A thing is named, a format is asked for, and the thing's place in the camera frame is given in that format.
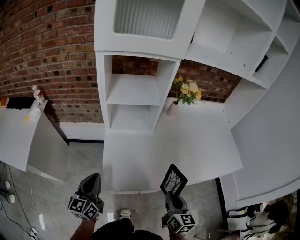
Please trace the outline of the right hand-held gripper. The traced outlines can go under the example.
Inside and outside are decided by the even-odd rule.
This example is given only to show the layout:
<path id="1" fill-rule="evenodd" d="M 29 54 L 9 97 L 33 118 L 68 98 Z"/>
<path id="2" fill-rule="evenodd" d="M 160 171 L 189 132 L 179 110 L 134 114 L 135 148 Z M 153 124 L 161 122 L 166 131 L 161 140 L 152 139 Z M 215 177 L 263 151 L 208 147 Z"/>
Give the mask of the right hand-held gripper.
<path id="1" fill-rule="evenodd" d="M 187 202 L 180 195 L 171 191 L 165 195 L 167 213 L 161 218 L 162 228 L 169 228 L 174 234 L 184 234 L 195 227 L 195 220 Z"/>

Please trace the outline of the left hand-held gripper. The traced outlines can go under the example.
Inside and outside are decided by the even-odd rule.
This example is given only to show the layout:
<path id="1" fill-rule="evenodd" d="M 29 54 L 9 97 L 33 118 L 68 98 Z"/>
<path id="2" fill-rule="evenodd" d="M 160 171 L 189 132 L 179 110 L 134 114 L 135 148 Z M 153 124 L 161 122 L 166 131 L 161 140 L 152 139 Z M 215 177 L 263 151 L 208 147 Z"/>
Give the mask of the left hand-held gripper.
<path id="1" fill-rule="evenodd" d="M 70 197 L 68 210 L 77 218 L 91 221 L 103 213 L 104 202 L 100 198 L 101 175 L 91 174 L 82 180 L 77 191 Z"/>

